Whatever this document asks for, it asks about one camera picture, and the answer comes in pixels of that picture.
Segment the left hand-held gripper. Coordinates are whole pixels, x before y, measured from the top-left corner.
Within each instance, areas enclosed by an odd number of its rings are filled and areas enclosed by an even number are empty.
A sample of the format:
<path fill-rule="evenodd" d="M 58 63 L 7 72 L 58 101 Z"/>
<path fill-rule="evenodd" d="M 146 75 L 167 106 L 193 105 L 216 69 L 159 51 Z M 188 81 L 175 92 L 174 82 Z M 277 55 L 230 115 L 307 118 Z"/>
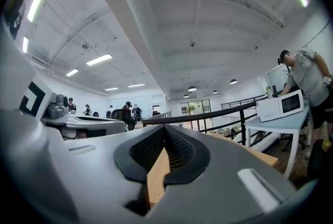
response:
<path fill-rule="evenodd" d="M 1 23 L 1 109 L 18 110 L 38 120 L 67 120 L 63 95 L 56 94 L 37 76 L 37 71 Z"/>

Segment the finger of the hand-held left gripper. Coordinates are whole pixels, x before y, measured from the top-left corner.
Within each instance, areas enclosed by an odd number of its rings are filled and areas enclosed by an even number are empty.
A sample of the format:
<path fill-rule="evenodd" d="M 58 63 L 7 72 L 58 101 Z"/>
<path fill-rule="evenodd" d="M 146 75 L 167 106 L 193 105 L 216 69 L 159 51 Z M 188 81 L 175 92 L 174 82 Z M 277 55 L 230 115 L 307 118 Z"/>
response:
<path fill-rule="evenodd" d="M 121 120 L 65 114 L 60 118 L 43 117 L 48 127 L 57 128 L 64 140 L 94 138 L 126 131 Z"/>

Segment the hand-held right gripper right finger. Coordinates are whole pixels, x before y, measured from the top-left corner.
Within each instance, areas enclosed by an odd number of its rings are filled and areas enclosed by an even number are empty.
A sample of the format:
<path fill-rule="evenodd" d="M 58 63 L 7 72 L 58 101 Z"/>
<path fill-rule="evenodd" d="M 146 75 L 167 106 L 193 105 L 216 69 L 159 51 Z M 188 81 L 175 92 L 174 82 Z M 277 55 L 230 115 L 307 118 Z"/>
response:
<path fill-rule="evenodd" d="M 285 223 L 296 208 L 292 184 L 230 140 L 166 125 L 164 147 L 171 171 L 154 223 Z"/>

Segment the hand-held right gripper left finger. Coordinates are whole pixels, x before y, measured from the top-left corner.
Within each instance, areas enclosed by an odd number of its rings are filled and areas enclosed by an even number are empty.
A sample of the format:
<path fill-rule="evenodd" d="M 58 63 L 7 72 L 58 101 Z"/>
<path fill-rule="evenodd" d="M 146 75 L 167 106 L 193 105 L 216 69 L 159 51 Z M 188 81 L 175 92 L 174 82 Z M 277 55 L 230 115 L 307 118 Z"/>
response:
<path fill-rule="evenodd" d="M 164 146 L 164 126 L 98 138 L 64 141 L 74 214 L 64 223 L 165 223 L 163 208 L 150 207 L 147 173 Z"/>

